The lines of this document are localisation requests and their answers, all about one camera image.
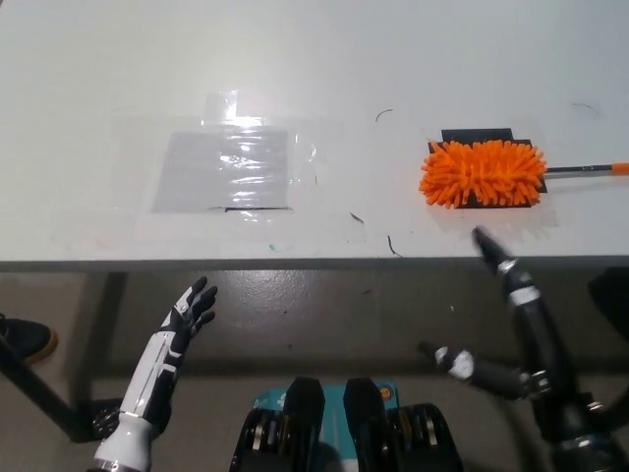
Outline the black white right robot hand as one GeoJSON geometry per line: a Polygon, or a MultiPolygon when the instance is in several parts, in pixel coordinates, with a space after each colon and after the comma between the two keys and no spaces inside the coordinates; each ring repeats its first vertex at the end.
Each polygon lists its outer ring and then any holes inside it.
{"type": "Polygon", "coordinates": [[[466,349],[422,341],[418,349],[442,372],[507,400],[531,400],[544,439],[559,443],[587,436],[595,422],[581,398],[566,346],[540,289],[526,269],[484,228],[472,231],[486,266],[501,281],[522,365],[511,370],[466,349]]]}

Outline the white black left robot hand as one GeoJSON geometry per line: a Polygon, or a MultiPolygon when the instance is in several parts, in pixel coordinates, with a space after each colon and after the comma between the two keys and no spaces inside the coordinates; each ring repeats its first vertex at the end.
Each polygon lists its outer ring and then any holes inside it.
{"type": "Polygon", "coordinates": [[[215,317],[216,294],[217,288],[208,286],[204,276],[189,286],[150,337],[135,368],[120,413],[147,421],[156,437],[170,420],[178,371],[190,342],[215,317]]]}

